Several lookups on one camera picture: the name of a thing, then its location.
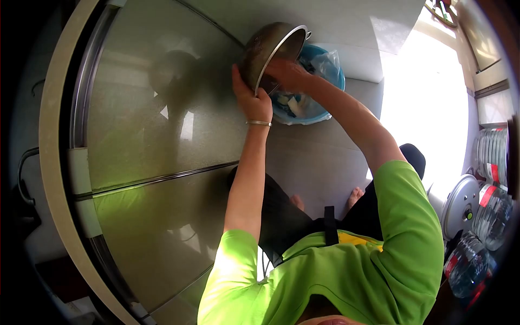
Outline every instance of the sunlight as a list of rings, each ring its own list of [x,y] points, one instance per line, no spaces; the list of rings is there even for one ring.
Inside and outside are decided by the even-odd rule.
[[[381,123],[398,145],[411,143],[423,153],[425,188],[441,177],[459,177],[469,104],[456,51],[412,30],[384,82]]]
[[[168,119],[168,105],[166,105],[161,111],[161,115]]]
[[[402,23],[375,16],[370,16],[370,22],[379,51],[395,53],[396,48],[400,48],[406,40],[409,27]]]

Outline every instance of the plastic water bottle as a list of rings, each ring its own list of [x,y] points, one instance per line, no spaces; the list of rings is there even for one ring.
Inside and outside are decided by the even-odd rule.
[[[460,242],[444,265],[453,295],[464,298],[486,278],[488,251],[471,232],[463,234]]]
[[[505,186],[507,182],[507,128],[480,130],[473,143],[473,157],[477,172],[488,180]]]
[[[505,228],[513,211],[513,200],[500,187],[479,182],[479,207],[472,230],[490,251],[504,243]]]

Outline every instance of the hand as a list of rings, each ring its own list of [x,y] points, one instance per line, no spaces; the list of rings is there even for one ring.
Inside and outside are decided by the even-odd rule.
[[[257,120],[263,122],[271,122],[272,120],[272,104],[271,98],[263,88],[258,89],[258,98],[255,97],[253,91],[244,84],[238,67],[233,64],[231,68],[233,77],[233,92],[237,97],[238,106],[242,109],[247,120]]]
[[[278,81],[284,90],[291,93],[305,93],[308,80],[312,77],[301,65],[284,59],[272,59],[265,73]]]

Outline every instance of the metal colander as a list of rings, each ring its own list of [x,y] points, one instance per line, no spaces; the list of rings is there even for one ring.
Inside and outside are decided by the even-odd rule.
[[[242,79],[255,96],[259,87],[268,94],[278,88],[275,79],[264,75],[271,59],[276,57],[295,61],[310,34],[305,25],[274,22],[262,27],[249,39],[238,68]]]

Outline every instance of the black strap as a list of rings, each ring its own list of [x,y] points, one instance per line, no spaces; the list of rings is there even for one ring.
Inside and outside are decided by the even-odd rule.
[[[334,218],[334,206],[326,206],[323,215],[323,224],[325,225],[325,246],[339,244],[337,237],[336,219]]]

